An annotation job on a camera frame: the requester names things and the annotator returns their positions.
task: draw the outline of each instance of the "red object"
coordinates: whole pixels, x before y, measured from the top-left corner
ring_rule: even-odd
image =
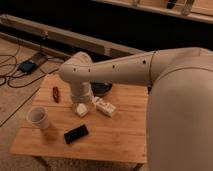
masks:
[[[59,93],[58,87],[53,87],[53,99],[56,103],[59,103],[60,93]]]

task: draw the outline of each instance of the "wall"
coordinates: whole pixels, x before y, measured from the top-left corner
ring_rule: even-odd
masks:
[[[85,0],[0,0],[4,11],[142,50],[199,46],[213,50],[213,26]]]

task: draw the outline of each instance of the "power strip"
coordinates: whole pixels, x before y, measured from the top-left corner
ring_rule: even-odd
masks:
[[[38,52],[34,54],[30,59],[22,62],[18,70],[22,71],[23,73],[30,74],[35,71],[39,66],[44,64],[47,61],[46,55]]]

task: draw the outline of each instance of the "floor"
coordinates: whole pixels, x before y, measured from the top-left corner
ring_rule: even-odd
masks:
[[[17,44],[0,39],[0,77],[11,69],[11,65],[2,67],[4,60],[8,57],[2,54],[14,54],[18,48]],[[18,63],[30,58],[36,51],[21,47],[17,54]],[[60,66],[60,60],[48,61],[41,66],[42,71],[37,70],[30,76],[14,80],[13,85],[20,86],[48,73]],[[37,161],[30,156],[15,156],[10,154],[10,146],[16,136],[21,120],[30,108],[33,96],[39,88],[42,79],[24,88],[10,88],[6,84],[0,87],[0,171],[28,171],[45,170]],[[85,160],[68,160],[59,158],[45,158],[54,171],[127,171],[134,168],[134,164],[98,162]],[[140,171],[147,171],[146,165]]]

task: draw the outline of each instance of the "table leg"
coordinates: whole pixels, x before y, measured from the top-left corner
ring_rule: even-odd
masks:
[[[133,169],[132,171],[139,171],[139,169],[143,166],[143,164],[138,163]]]
[[[42,157],[33,156],[33,158],[34,158],[37,162],[39,162],[42,166],[44,166],[46,171],[52,171],[51,166],[50,166]]]

